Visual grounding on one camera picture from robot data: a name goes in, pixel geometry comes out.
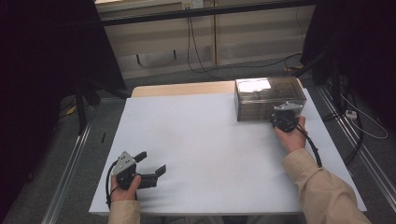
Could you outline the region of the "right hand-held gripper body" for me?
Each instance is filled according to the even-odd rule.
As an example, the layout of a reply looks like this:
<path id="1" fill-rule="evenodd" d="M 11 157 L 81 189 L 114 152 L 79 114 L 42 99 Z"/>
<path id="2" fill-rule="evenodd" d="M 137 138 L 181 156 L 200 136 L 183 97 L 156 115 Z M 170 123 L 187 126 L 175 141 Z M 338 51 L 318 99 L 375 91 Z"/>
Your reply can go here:
<path id="1" fill-rule="evenodd" d="M 295 103 L 286 102 L 274 107 L 274 113 L 270 121 L 274 128 L 278 128 L 284 133 L 292 132 L 299 122 L 298 116 L 301 114 L 304 106 Z"/>

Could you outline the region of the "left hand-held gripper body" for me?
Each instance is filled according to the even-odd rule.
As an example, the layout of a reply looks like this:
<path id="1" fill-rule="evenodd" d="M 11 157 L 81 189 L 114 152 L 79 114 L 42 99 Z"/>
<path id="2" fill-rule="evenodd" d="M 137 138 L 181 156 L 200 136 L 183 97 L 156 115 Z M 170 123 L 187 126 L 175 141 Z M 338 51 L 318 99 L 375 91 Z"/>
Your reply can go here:
<path id="1" fill-rule="evenodd" d="M 156 174 L 141 175 L 136 171 L 138 162 L 127 151 L 123 151 L 112 170 L 111 175 L 117 178 L 121 189 L 128 189 L 137 175 L 141 176 L 140 189 L 154 188 L 157 186 Z"/>

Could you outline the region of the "smoky transparent drawer box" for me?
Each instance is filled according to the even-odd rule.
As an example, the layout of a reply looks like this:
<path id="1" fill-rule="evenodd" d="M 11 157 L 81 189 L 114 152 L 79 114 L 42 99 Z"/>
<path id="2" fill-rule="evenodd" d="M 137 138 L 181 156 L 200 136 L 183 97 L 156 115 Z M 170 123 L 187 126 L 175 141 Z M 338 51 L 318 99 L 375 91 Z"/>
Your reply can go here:
<path id="1" fill-rule="evenodd" d="M 242 78 L 234 82 L 234 103 L 238 121 L 268 120 L 276 111 L 300 115 L 306 97 L 296 77 Z"/>

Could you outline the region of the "person's left hand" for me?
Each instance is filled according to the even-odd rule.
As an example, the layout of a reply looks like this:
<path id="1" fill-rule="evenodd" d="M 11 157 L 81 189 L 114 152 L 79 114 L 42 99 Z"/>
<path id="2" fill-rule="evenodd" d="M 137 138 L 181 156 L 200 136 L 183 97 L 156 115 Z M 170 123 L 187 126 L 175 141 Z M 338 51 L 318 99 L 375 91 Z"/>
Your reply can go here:
<path id="1" fill-rule="evenodd" d="M 137 177 L 134 178 L 130 187 L 127 190 L 120 189 L 117 178 L 113 176 L 111 178 L 111 191 L 110 191 L 111 201 L 112 202 L 125 201 L 125 200 L 133 201 L 140 183 L 141 183 L 141 176 L 138 175 Z"/>

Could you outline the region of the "person's right hand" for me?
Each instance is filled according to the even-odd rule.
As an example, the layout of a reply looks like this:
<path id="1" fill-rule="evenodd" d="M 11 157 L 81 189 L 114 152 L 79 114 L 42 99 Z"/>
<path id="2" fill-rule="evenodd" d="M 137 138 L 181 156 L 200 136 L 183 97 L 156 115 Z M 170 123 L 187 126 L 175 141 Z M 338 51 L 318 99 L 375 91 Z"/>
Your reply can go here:
<path id="1" fill-rule="evenodd" d="M 290 133 L 284 133 L 275 127 L 275 134 L 281 145 L 288 153 L 305 148 L 306 137 L 297 129 Z"/>

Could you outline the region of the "black stand legs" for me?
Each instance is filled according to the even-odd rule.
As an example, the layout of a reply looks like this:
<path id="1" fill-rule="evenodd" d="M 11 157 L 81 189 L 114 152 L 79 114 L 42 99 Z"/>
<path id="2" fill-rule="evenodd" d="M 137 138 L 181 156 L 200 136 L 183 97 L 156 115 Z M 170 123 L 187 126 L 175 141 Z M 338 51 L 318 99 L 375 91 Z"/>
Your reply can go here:
<path id="1" fill-rule="evenodd" d="M 97 80 L 89 79 L 89 78 L 83 78 L 79 80 L 76 83 L 76 92 L 75 92 L 77 109 L 78 109 L 79 135 L 82 135 L 83 131 L 88 127 L 88 120 L 86 116 L 84 102 L 87 102 L 88 105 L 99 105 L 101 102 L 101 98 L 96 92 L 97 90 L 103 90 L 120 99 L 127 99 L 129 97 L 127 93 L 110 88 L 107 85 L 100 83 Z"/>
<path id="2" fill-rule="evenodd" d="M 312 80 L 315 86 L 324 85 L 327 81 L 331 82 L 331 97 L 334 111 L 324 116 L 322 119 L 324 121 L 339 119 L 343 114 L 340 95 L 340 72 L 338 62 L 334 58 L 333 52 L 330 49 L 323 50 L 312 61 L 304 64 L 298 71 L 293 72 L 292 76 L 300 77 L 308 71 L 312 74 Z"/>

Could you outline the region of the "black curtain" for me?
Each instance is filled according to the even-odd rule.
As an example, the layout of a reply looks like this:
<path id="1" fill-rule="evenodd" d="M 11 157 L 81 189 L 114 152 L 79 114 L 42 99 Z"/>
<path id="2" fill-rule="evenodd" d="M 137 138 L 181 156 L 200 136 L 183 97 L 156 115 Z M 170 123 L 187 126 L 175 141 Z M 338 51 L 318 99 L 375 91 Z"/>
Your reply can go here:
<path id="1" fill-rule="evenodd" d="M 318 0 L 301 63 L 324 51 L 396 132 L 396 0 Z"/>
<path id="2" fill-rule="evenodd" d="M 0 221 L 40 163 L 60 102 L 122 90 L 95 0 L 0 0 Z"/>

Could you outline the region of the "black horizontal bar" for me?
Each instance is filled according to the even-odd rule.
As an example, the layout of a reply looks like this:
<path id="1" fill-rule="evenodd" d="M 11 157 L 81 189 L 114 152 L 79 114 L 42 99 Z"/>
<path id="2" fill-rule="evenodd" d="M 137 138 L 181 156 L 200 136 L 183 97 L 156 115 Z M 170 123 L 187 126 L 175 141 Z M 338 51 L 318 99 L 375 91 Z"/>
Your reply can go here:
<path id="1" fill-rule="evenodd" d="M 138 16 L 120 16 L 103 19 L 101 26 L 113 26 L 123 24 L 142 23 L 150 21 L 167 21 L 175 19 L 187 19 L 194 17 L 213 16 L 222 14 L 242 13 L 258 10 L 283 9 L 290 7 L 314 6 L 318 0 L 275 0 L 266 3 L 244 4 L 226 7 L 207 7 L 200 9 L 187 9 L 171 12 L 161 12 Z"/>

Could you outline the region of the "aluminium floor rail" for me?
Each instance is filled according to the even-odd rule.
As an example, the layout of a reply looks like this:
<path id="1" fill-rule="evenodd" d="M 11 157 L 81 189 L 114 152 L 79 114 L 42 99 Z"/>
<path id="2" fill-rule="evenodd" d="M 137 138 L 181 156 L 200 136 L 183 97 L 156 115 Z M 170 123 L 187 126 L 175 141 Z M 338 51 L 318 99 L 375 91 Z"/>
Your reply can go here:
<path id="1" fill-rule="evenodd" d="M 334 106 L 329 90 L 327 88 L 316 88 L 316 91 L 332 113 Z M 370 191 L 366 192 L 365 195 L 384 199 L 384 205 L 389 207 L 392 214 L 396 216 L 396 180 L 393 181 L 386 174 L 386 169 L 381 166 L 381 161 L 374 156 L 374 152 L 379 152 L 381 155 L 385 155 L 387 159 L 390 158 L 390 155 L 385 151 L 385 143 L 390 139 L 389 133 L 378 121 L 375 121 L 359 108 L 354 99 L 349 100 L 344 95 L 340 95 L 341 103 L 346 104 L 346 110 L 354 110 L 358 115 L 356 119 L 348 119 L 345 116 L 345 110 L 339 119 L 326 121 L 336 122 L 341 134 L 351 145 L 350 150 L 342 157 L 346 168 L 354 178 L 363 180 L 363 178 L 358 177 L 356 170 L 352 170 L 352 166 L 360 162 L 369 174 L 368 177 L 374 182 L 374 188 L 379 190 L 379 193 Z"/>
<path id="2" fill-rule="evenodd" d="M 99 182 L 124 105 L 121 99 L 105 98 L 87 108 L 88 127 L 73 146 L 41 224 L 106 222 L 89 209 L 95 194 L 105 195 Z M 101 143 L 103 133 L 106 139 Z"/>

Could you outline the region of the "white wall socket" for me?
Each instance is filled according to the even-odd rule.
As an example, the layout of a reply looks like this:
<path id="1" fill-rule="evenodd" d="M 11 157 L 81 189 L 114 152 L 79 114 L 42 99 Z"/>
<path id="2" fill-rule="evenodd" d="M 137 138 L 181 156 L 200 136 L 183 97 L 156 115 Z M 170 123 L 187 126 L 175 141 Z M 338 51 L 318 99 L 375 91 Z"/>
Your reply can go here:
<path id="1" fill-rule="evenodd" d="M 182 0 L 183 9 L 198 9 L 204 7 L 204 0 Z"/>

